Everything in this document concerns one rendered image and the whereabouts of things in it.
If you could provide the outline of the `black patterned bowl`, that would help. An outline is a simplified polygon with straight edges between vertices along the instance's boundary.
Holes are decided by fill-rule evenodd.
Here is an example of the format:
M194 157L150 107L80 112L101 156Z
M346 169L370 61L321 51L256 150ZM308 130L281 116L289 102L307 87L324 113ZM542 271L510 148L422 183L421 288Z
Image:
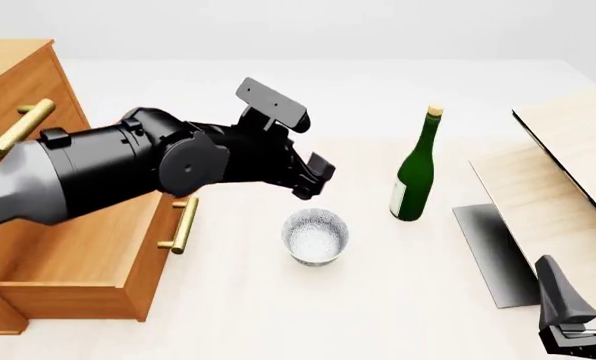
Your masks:
M347 224L328 209L307 208L290 215L281 228L282 242L290 256L305 266L326 266L345 251Z

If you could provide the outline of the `green wine bottle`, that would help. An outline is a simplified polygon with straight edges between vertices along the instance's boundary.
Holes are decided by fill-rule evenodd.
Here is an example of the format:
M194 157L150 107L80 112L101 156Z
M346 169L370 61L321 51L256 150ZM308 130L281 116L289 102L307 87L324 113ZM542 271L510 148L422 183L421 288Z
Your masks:
M433 146L444 109L429 106L416 145L400 165L389 201L391 215L399 221L418 220L433 182Z

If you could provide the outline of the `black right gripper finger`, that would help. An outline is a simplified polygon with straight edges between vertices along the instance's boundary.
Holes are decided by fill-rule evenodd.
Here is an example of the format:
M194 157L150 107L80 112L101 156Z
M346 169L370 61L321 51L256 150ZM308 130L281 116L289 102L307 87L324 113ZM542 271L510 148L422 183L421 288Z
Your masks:
M540 330L585 324L596 318L596 310L575 290L552 256L540 257L535 269L540 290Z

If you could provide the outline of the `flat plate on black stalk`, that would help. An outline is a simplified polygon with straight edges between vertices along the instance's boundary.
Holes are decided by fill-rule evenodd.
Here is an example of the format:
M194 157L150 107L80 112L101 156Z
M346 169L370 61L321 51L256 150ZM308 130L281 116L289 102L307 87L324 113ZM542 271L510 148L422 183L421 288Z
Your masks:
M280 122L298 134L304 134L311 127L311 120L304 105L251 77L243 80L236 90L236 96L244 101L249 109L256 110L267 118L262 125L264 131L268 131L275 122Z

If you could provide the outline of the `closed wooden drawer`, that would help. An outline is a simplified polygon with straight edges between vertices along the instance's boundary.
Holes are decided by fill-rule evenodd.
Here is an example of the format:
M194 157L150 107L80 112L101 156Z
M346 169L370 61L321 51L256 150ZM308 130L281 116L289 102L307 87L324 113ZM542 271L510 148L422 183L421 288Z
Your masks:
M29 139L36 139L46 128L60 127L68 132L90 128L61 70L51 53L43 50L0 76L0 135L21 116L17 107L37 104L44 98L54 102L55 110Z

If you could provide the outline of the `pale wooden rack, black base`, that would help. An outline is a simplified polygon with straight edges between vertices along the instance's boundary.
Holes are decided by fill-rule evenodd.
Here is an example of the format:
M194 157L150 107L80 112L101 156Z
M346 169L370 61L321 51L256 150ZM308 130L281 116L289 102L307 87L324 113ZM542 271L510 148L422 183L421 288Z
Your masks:
M549 254L596 309L596 86L512 114L532 140L472 168L529 280Z

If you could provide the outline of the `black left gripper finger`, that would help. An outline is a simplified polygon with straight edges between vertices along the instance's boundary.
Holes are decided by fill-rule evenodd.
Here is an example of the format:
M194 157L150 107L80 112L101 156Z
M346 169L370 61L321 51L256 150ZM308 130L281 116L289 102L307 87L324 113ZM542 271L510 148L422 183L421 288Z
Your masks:
M332 179L336 167L323 158L321 155L318 155L316 152L312 152L310 158L307 162L307 167L314 173L316 176L319 176L324 181L329 181Z
M299 176L292 187L292 194L300 200L311 200L321 194L326 180L321 177L308 178Z

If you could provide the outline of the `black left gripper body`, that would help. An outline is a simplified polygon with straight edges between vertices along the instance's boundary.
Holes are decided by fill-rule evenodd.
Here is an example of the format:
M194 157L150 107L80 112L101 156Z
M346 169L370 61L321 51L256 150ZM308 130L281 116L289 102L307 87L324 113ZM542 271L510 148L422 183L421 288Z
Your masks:
M265 182L292 189L299 176L319 177L307 167L308 161L305 162L300 158L293 145L293 140L289 138L272 144L266 163L269 168L265 173Z

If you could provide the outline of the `wooden cabinet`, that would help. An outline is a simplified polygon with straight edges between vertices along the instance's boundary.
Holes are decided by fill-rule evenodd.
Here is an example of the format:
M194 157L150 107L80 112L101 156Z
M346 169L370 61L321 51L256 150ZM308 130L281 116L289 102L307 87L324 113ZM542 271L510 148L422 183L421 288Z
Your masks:
M62 68L50 39L0 39L0 76L43 50L48 50ZM61 72L69 82L63 68ZM17 263L26 242L36 239L45 229L43 225L22 220L0 225L0 278ZM0 297L0 335L18 335L27 326L27 318Z

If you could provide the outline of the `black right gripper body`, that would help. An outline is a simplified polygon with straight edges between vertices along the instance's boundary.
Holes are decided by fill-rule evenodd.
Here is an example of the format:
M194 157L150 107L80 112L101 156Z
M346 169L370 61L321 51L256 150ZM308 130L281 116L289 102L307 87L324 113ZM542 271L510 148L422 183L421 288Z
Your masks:
M596 329L587 329L583 323L552 324L540 320L539 338L549 354L596 355Z

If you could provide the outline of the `open wooden drawer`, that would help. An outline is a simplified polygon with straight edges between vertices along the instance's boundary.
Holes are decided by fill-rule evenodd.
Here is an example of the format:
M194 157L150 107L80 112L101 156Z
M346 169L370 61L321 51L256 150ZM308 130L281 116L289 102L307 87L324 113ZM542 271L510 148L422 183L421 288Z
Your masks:
M6 275L0 297L27 319L147 319L183 201L152 192L46 227Z

